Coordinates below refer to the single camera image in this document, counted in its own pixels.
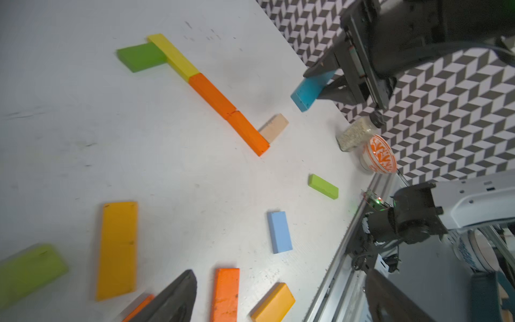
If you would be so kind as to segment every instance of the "glass jar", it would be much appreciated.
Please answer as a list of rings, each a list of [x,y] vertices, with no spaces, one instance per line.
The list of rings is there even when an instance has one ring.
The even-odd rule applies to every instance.
[[[342,134],[336,137],[340,149],[344,152],[368,142],[379,129],[385,125],[384,117],[379,110],[374,110],[367,116],[354,121]]]

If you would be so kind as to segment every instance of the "green wooden block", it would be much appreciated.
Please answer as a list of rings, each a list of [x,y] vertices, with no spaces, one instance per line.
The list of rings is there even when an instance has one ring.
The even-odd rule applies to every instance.
[[[38,244],[0,263],[0,310],[68,272],[49,244]]]
[[[317,175],[310,175],[308,185],[331,199],[338,198],[338,187],[333,186],[332,184],[330,184],[329,182],[325,181]]]
[[[116,53],[133,73],[166,63],[166,55],[152,42],[118,49]]]

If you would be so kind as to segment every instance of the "light blue wooden block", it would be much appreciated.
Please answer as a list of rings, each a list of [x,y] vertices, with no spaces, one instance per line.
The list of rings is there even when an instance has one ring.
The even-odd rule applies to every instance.
[[[331,71],[310,78],[304,78],[291,95],[291,99],[293,99],[301,112],[310,109],[327,82],[333,78],[335,72],[336,71]]]
[[[292,250],[286,213],[284,211],[268,213],[268,225],[272,237],[273,253]]]

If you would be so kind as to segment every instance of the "geometric patterned backdrop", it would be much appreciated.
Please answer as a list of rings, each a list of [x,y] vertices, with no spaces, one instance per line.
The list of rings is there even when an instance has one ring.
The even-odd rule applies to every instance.
[[[353,0],[257,2],[311,66],[341,32],[339,15]],[[336,105],[349,122],[373,110]],[[456,52],[407,71],[384,114],[382,136],[411,184],[515,168],[515,69],[490,50]]]

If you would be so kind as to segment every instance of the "beige wooden block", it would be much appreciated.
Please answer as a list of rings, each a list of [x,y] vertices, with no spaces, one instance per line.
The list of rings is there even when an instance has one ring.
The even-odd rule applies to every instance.
[[[503,322],[513,322],[513,315],[508,310],[501,310]]]
[[[506,293],[506,291],[504,290],[504,288],[503,288],[499,283],[497,283],[497,289],[499,290],[499,300],[501,300],[501,302],[502,302],[504,299],[509,298],[509,297],[508,297],[508,293]]]
[[[263,126],[259,133],[268,143],[272,143],[287,125],[288,120],[282,114],[277,114]]]

